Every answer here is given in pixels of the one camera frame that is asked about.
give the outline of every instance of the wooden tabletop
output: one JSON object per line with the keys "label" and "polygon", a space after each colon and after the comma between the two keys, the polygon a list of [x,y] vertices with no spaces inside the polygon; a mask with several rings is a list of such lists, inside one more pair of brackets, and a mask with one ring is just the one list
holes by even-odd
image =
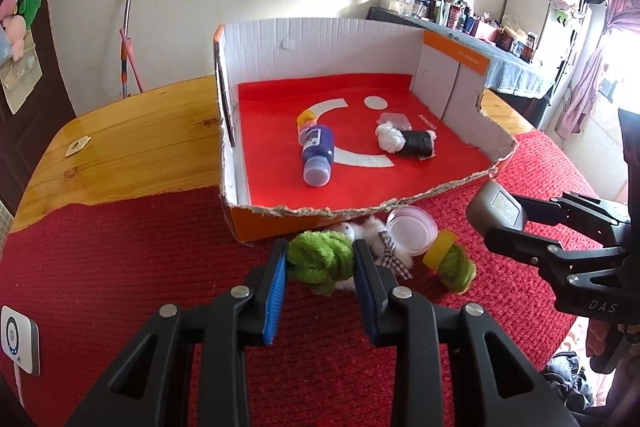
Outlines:
{"label": "wooden tabletop", "polygon": [[[491,91],[482,108],[510,134],[533,129]],[[44,153],[12,232],[70,203],[98,204],[218,185],[216,83],[204,76],[101,107],[66,124]],[[82,136],[91,142],[65,158]]]}

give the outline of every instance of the wooden door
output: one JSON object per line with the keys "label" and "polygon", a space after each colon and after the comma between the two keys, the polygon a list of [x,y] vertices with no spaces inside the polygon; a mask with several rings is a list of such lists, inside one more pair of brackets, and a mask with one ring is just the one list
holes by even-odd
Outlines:
{"label": "wooden door", "polygon": [[42,77],[16,114],[0,90],[0,200],[15,215],[38,161],[60,128],[76,117],[60,75],[47,0],[31,26]]}

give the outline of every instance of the white cardboard box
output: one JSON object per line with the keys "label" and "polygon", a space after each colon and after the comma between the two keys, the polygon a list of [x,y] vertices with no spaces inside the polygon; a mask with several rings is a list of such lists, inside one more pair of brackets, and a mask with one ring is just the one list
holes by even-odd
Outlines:
{"label": "white cardboard box", "polygon": [[[240,241],[254,241],[325,226],[482,180],[516,149],[516,141],[481,110],[489,59],[421,28],[356,20],[296,18],[220,26],[214,60],[221,115],[222,198]],[[466,144],[492,165],[483,171],[365,208],[287,208],[252,204],[248,190],[238,86],[246,82],[346,73],[410,74],[411,92]]]}

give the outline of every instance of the red felt liner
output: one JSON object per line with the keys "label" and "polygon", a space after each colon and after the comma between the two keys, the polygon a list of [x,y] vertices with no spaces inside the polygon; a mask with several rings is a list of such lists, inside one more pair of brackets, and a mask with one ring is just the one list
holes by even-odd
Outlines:
{"label": "red felt liner", "polygon": [[[339,74],[317,78],[251,82],[238,86],[242,145],[251,204],[302,207],[362,208],[392,198],[407,198],[490,167],[477,148],[463,143],[409,91],[408,74]],[[381,96],[385,110],[364,105],[367,96]],[[343,98],[348,108],[331,110],[319,123],[328,125],[336,147],[354,153],[380,155],[376,121],[383,112],[405,114],[414,130],[434,128],[436,156],[387,155],[389,168],[353,167],[334,163],[331,181],[308,187],[302,179],[302,147],[296,118],[306,108]]]}

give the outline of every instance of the clothing pile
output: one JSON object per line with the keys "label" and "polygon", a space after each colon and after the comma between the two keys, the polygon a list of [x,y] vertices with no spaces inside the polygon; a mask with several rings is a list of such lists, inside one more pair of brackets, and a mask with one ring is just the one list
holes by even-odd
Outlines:
{"label": "clothing pile", "polygon": [[575,351],[556,353],[540,373],[569,411],[582,412],[593,405],[593,392]]}

